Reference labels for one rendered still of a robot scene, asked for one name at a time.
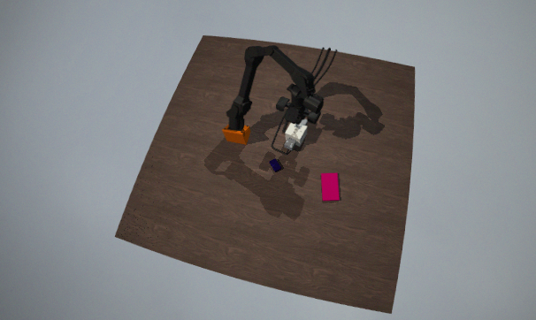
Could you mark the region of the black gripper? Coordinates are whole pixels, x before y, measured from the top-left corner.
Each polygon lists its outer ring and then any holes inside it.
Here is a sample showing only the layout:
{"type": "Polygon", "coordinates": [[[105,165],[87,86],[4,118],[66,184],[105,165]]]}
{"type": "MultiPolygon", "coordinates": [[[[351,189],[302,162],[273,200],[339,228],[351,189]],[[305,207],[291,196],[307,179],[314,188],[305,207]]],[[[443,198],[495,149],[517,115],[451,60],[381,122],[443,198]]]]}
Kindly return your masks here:
{"type": "Polygon", "coordinates": [[[321,115],[321,111],[318,113],[318,114],[315,114],[314,112],[309,112],[308,109],[306,109],[302,104],[301,105],[296,105],[294,104],[293,102],[291,103],[288,103],[290,101],[290,99],[282,96],[279,101],[277,102],[276,104],[276,110],[279,110],[279,111],[284,111],[285,107],[289,107],[290,104],[292,104],[295,108],[300,108],[302,110],[302,117],[303,119],[306,119],[313,123],[313,124],[316,124],[320,115],[321,115]]]}

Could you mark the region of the magenta flat rectangular block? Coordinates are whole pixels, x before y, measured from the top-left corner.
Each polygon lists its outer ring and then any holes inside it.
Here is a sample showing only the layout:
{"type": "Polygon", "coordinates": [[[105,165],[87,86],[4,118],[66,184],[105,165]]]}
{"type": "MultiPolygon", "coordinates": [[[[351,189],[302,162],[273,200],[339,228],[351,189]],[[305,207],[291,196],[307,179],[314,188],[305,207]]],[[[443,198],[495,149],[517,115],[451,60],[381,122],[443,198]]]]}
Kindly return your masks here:
{"type": "Polygon", "coordinates": [[[321,173],[323,201],[339,201],[338,173],[321,173]]]}

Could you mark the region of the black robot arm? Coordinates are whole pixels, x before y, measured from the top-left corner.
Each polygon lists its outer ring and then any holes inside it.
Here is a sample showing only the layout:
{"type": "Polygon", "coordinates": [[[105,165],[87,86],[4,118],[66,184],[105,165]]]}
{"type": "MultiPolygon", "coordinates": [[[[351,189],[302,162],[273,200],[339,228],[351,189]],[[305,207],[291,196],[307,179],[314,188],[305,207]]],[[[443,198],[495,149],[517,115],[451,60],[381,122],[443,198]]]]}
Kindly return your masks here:
{"type": "MultiPolygon", "coordinates": [[[[316,95],[313,75],[305,69],[296,65],[287,57],[276,45],[268,47],[251,46],[245,50],[245,71],[241,82],[241,89],[235,98],[232,108],[226,113],[229,117],[229,130],[241,131],[244,127],[243,115],[250,110],[252,102],[249,100],[249,92],[256,73],[257,66],[263,58],[272,57],[282,68],[288,72],[294,84],[290,84],[287,90],[292,92],[292,102],[296,105],[303,105],[306,109],[318,114],[324,106],[324,98],[316,95]],[[309,87],[307,89],[307,87],[309,87]]],[[[289,105],[285,115],[285,120],[293,124],[302,122],[302,110],[289,105]]]]}

